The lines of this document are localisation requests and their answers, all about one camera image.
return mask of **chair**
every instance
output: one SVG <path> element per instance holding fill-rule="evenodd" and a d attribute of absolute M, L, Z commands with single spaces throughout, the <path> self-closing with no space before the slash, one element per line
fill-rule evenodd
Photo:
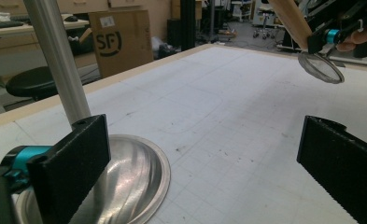
<path fill-rule="evenodd" d="M 264 17 L 264 22 L 262 24 L 262 28 L 258 28 L 253 33 L 253 38 L 258 37 L 262 34 L 262 39 L 266 39 L 267 37 L 271 37 L 272 39 L 275 38 L 274 29 L 266 28 L 267 21 L 270 15 L 275 15 L 274 10 L 270 7 L 268 0 L 261 0 L 262 5 L 259 7 L 259 12 L 262 13 Z"/>
<path fill-rule="evenodd" d="M 7 82 L 6 90 L 13 96 L 32 97 L 35 101 L 58 94 L 51 71 L 47 66 L 17 74 Z"/>

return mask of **white table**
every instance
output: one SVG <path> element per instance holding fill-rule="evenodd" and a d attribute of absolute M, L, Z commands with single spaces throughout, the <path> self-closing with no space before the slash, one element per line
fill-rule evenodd
<path fill-rule="evenodd" d="M 66 30 L 84 27 L 89 24 L 88 21 L 64 21 Z M 33 26 L 23 25 L 17 27 L 9 27 L 0 29 L 0 37 L 14 36 L 14 35 L 28 35 L 34 33 Z M 11 53 L 0 56 L 0 76 L 18 74 L 39 66 L 47 65 L 46 60 L 41 49 L 28 50 L 25 52 Z M 0 113 L 5 112 L 5 109 L 0 105 Z"/>
<path fill-rule="evenodd" d="M 149 223 L 356 223 L 296 162 L 305 115 L 367 142 L 367 71 L 323 83 L 296 58 L 211 45 L 85 87 L 110 134 L 157 144 L 171 186 Z M 70 132 L 58 97 L 0 115 L 0 160 Z"/>

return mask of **wooden handle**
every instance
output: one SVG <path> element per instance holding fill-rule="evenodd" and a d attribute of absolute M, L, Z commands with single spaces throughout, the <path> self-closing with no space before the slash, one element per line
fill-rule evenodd
<path fill-rule="evenodd" d="M 7 7 L 19 7 L 18 4 L 0 4 L 0 7 L 7 8 Z"/>
<path fill-rule="evenodd" d="M 87 0 L 74 0 L 75 4 L 87 4 Z"/>
<path fill-rule="evenodd" d="M 78 42 L 80 44 L 82 44 L 89 36 L 90 34 L 92 34 L 92 29 L 91 28 L 88 28 L 84 33 L 83 35 L 80 37 L 80 39 L 78 40 Z"/>
<path fill-rule="evenodd" d="M 294 0 L 268 0 L 268 2 L 294 41 L 301 49 L 308 49 L 307 38 L 312 31 Z"/>

